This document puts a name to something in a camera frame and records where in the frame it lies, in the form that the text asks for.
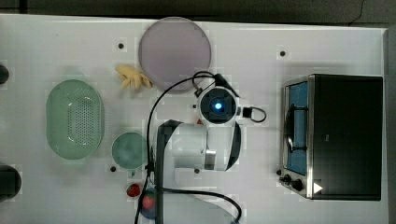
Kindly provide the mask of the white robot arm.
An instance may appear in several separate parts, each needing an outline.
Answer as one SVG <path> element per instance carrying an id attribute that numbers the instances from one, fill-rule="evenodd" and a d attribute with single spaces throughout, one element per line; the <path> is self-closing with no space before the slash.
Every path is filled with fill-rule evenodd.
<path id="1" fill-rule="evenodd" d="M 181 189 L 176 170 L 225 172 L 237 162 L 242 143 L 239 95 L 231 87 L 216 85 L 197 93 L 200 124 L 169 119 L 160 125 L 153 139 L 155 153 L 156 224 L 166 224 L 166 195 L 205 195 L 221 198 L 239 208 L 237 202 L 220 193 Z"/>

